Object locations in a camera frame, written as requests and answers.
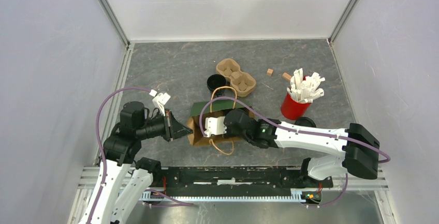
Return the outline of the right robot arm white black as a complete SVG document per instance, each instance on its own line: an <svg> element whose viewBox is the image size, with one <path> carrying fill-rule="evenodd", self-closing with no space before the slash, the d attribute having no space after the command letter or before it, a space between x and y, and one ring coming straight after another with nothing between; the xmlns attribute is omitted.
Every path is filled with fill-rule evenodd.
<svg viewBox="0 0 439 224"><path fill-rule="evenodd" d="M241 109L230 111L224 119L226 135L240 137L259 148L300 148L325 153L307 158L299 181L314 186L333 175L351 174L375 180L378 177L379 141L362 125L349 128L320 129L274 119L255 120Z"/></svg>

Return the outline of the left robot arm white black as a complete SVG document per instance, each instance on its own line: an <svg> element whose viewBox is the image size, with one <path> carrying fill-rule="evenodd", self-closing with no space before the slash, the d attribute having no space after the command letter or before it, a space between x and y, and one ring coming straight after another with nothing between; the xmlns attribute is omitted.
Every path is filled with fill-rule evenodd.
<svg viewBox="0 0 439 224"><path fill-rule="evenodd" d="M126 223L145 190L163 179L159 161L143 157L135 162L141 142L156 137L170 142L193 133L168 109L148 114L138 101L123 106L120 121L103 143L98 180L80 223Z"/></svg>

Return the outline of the brown paper bag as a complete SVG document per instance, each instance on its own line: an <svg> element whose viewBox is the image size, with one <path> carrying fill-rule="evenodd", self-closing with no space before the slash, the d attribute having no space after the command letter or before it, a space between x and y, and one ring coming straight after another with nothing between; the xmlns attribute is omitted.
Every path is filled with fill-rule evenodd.
<svg viewBox="0 0 439 224"><path fill-rule="evenodd" d="M240 140L238 137L224 138L223 135L204 137L202 132L201 132L200 121L205 121L205 119L207 117L225 116L228 112L230 112L230 111L228 111L228 112L224 111L224 112L220 113L218 111L218 112L212 113L212 106L210 106L210 113L204 114L203 112L209 104L211 104L211 103L208 102L203 107L199 116L189 117L186 125L187 125L187 127L191 128L193 130L193 134L188 136L189 143L192 146L211 146L211 147L215 148L217 151L219 151L220 153L227 155L227 156L230 156L231 154L233 154L234 149L235 149L234 142ZM233 103L232 110L233 109L241 109L241 110L245 111L250 117L255 116L251 111L249 111L243 105L236 103L236 102ZM218 144L225 143L225 142L231 143L231 151L226 152L218 147Z"/></svg>

